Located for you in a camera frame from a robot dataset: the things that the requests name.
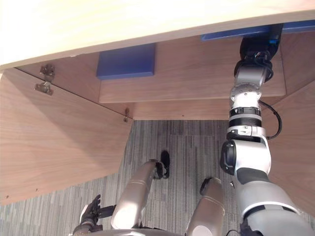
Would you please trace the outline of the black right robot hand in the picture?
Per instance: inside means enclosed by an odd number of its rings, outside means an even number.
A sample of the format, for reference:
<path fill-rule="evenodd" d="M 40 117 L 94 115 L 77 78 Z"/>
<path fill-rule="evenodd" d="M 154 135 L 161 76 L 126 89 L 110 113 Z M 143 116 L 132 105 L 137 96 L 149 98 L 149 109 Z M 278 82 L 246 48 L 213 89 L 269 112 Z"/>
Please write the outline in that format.
<path fill-rule="evenodd" d="M 258 27 L 259 31 L 242 39 L 240 57 L 243 60 L 253 59 L 257 53 L 271 60 L 278 51 L 284 24 L 273 24 Z"/>

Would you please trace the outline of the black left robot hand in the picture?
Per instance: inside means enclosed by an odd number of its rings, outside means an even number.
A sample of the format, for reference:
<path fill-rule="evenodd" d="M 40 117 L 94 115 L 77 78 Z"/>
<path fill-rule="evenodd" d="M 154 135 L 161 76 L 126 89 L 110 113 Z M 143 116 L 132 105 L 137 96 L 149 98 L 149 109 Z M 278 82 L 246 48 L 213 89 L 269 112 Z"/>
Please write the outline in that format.
<path fill-rule="evenodd" d="M 91 203 L 85 205 L 80 215 L 80 225 L 88 224 L 96 226 L 99 219 L 111 217 L 117 205 L 100 206 L 100 197 L 98 194 Z"/>

